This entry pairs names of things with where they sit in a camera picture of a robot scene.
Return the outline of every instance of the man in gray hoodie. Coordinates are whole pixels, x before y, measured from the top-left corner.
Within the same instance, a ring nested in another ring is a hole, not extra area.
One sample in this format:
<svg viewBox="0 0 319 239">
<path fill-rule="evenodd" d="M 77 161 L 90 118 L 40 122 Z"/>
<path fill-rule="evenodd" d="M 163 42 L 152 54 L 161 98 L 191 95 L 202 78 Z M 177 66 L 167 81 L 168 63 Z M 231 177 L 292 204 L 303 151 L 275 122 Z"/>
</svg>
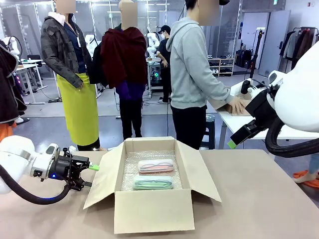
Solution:
<svg viewBox="0 0 319 239">
<path fill-rule="evenodd" d="M 244 111 L 243 102 L 231 96 L 230 89 L 212 75 L 207 61 L 205 36 L 199 22 L 208 22 L 216 10 L 212 9 L 213 4 L 208 5 L 213 1 L 185 0 L 187 17 L 173 24 L 166 45 L 171 52 L 171 109 L 176 138 L 195 149 L 200 148 L 206 131 L 208 97 L 225 100 L 237 112 Z M 228 2 L 220 0 L 219 4 Z"/>
</svg>

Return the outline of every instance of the brown tabletop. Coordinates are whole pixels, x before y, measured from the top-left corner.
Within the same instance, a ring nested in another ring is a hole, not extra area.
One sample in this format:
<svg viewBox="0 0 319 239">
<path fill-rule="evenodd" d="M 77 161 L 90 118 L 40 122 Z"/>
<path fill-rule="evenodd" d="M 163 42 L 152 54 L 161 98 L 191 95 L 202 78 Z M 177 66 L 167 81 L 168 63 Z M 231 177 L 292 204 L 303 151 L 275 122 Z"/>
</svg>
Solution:
<svg viewBox="0 0 319 239">
<path fill-rule="evenodd" d="M 104 152 L 78 152 L 99 163 Z M 193 194 L 196 230 L 114 235 L 114 196 L 82 210 L 89 188 L 59 203 L 39 206 L 15 193 L 0 195 L 1 239 L 318 239 L 319 209 L 261 150 L 201 151 L 222 203 Z M 82 178 L 92 181 L 94 171 Z M 42 197 L 60 193 L 64 182 L 24 176 L 20 185 Z"/>
</svg>

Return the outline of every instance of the white sneaker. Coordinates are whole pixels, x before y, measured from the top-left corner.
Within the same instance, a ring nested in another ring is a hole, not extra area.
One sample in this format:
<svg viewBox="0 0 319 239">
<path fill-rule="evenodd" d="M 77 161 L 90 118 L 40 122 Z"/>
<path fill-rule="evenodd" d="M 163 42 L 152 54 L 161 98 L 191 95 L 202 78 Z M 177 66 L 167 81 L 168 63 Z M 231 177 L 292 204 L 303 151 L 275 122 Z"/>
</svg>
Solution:
<svg viewBox="0 0 319 239">
<path fill-rule="evenodd" d="M 168 102 L 163 102 L 163 99 L 160 99 L 160 100 L 159 100 L 159 104 L 167 105 L 167 104 L 168 104 Z"/>
</svg>

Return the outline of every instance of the clothing rack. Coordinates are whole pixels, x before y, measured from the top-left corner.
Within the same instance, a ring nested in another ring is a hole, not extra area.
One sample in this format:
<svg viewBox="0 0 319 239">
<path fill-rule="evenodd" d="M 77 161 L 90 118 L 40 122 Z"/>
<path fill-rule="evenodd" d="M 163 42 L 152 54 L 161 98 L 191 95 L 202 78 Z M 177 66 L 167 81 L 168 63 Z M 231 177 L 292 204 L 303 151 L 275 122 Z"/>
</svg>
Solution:
<svg viewBox="0 0 319 239">
<path fill-rule="evenodd" d="M 296 29 L 300 29 L 300 32 L 302 32 L 303 30 L 314 30 L 314 31 L 316 30 L 317 33 L 314 34 L 314 36 L 316 36 L 315 43 L 317 43 L 319 41 L 319 30 L 318 30 L 318 28 L 302 26 L 302 27 L 295 27 L 293 31 L 296 31 Z M 286 63 L 285 73 L 287 72 L 288 62 L 289 62 L 289 60 L 287 60 L 287 63 Z"/>
</svg>

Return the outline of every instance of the black chair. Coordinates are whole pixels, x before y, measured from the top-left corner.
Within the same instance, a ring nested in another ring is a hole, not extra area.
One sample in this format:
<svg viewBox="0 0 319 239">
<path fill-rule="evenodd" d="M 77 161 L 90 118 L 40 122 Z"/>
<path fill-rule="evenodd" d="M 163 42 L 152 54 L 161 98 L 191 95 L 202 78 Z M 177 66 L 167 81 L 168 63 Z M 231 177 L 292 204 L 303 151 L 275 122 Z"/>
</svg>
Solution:
<svg viewBox="0 0 319 239">
<path fill-rule="evenodd" d="M 206 115 L 206 131 L 205 135 L 208 135 L 208 142 L 203 141 L 200 146 L 209 149 L 215 149 L 215 116 L 212 114 Z"/>
<path fill-rule="evenodd" d="M 41 60 L 41 56 L 40 55 L 27 55 L 27 58 L 31 59 L 31 60 Z M 42 67 L 42 62 L 41 61 L 38 62 L 38 67 Z"/>
</svg>

